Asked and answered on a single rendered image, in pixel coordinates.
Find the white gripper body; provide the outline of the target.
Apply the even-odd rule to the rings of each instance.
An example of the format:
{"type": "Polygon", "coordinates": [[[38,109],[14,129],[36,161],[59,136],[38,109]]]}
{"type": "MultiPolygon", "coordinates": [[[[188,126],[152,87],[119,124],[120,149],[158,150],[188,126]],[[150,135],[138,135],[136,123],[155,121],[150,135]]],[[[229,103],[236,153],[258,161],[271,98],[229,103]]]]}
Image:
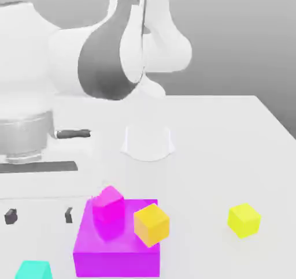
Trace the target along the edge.
{"type": "Polygon", "coordinates": [[[45,156],[45,161],[75,161],[77,171],[0,174],[0,199],[70,198],[93,190],[90,154],[45,156]]]}

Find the small magenta cube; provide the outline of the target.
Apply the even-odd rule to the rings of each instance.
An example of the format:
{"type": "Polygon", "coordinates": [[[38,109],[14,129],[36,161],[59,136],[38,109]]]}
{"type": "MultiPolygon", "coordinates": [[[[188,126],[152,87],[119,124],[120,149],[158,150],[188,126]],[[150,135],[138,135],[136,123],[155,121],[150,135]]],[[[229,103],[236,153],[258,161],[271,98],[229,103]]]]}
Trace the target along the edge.
{"type": "Polygon", "coordinates": [[[113,240],[124,230],[125,200],[123,195],[109,185],[91,200],[92,219],[98,234],[105,240],[113,240]]]}

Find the small teal cube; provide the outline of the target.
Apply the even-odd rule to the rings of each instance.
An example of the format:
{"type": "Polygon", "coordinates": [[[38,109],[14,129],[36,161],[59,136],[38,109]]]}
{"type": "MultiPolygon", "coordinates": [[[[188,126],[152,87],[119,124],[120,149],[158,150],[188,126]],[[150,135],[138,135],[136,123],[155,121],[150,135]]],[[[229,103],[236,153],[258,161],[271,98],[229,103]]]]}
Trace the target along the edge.
{"type": "Polygon", "coordinates": [[[23,261],[14,279],[53,279],[48,261],[23,261]]]}

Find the small orange cube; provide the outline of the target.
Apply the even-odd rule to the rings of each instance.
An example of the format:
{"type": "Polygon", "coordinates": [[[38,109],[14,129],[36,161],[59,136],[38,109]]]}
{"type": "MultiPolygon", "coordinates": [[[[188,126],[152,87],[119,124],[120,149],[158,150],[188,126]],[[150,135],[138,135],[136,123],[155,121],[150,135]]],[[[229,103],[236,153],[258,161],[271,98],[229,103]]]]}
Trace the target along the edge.
{"type": "Polygon", "coordinates": [[[155,203],[134,212],[134,233],[152,247],[166,239],[170,232],[170,218],[155,203]]]}

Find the small yellow cube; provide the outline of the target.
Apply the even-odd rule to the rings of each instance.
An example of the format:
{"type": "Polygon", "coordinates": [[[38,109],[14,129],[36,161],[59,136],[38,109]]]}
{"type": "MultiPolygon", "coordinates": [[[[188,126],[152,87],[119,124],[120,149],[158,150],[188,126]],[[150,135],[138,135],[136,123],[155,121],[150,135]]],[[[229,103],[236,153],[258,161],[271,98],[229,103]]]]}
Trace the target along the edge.
{"type": "Polygon", "coordinates": [[[257,233],[260,222],[261,215],[248,203],[239,204],[228,211],[227,225],[240,239],[257,233]]]}

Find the large magenta box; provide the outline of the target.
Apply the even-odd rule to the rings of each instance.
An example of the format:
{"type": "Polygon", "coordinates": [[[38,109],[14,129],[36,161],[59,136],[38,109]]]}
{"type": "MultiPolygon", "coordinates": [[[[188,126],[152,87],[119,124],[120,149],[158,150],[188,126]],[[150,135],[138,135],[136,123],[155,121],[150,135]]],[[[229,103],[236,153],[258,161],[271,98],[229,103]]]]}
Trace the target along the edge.
{"type": "Polygon", "coordinates": [[[93,220],[86,202],[73,248],[77,277],[159,277],[160,244],[147,247],[134,233],[134,212],[156,199],[126,199],[125,219],[113,227],[93,220]]]}

